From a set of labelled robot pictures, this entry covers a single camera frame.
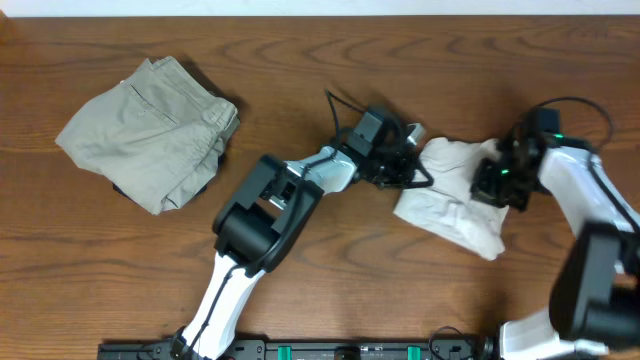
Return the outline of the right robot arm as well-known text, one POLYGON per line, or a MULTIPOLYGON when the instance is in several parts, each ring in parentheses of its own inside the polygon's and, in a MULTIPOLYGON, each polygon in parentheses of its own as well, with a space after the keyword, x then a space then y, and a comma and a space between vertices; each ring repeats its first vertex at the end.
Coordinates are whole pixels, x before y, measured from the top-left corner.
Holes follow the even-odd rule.
POLYGON ((500 359, 596 359, 639 345, 639 290, 615 283, 639 275, 639 215, 608 179, 596 149, 562 133, 557 110, 538 105, 485 158, 474 200, 527 208, 532 193, 553 196, 576 237, 548 306, 504 323, 500 359))

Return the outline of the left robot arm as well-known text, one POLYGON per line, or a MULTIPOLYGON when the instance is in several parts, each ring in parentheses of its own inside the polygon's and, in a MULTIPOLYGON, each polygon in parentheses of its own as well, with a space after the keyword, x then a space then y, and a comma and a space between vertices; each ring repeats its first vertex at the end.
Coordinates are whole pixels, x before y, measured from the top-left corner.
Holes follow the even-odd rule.
POLYGON ((315 155, 262 156, 213 222, 213 274, 195 317, 172 338, 170 358, 217 359, 229 348, 257 282, 287 256, 324 196, 360 181, 379 189, 431 186, 417 152, 425 133, 371 106, 315 155))

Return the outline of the white t-shirt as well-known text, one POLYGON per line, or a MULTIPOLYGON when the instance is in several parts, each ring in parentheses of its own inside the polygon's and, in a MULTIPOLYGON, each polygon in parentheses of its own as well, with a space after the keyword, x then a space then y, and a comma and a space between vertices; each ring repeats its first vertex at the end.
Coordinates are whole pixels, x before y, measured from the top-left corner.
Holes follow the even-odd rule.
POLYGON ((474 173, 485 158, 499 158, 495 139, 479 143, 431 139, 419 159, 434 183, 427 188, 403 190, 394 214, 485 260, 495 260, 505 251, 501 229, 509 208, 496 208, 471 198, 474 173))

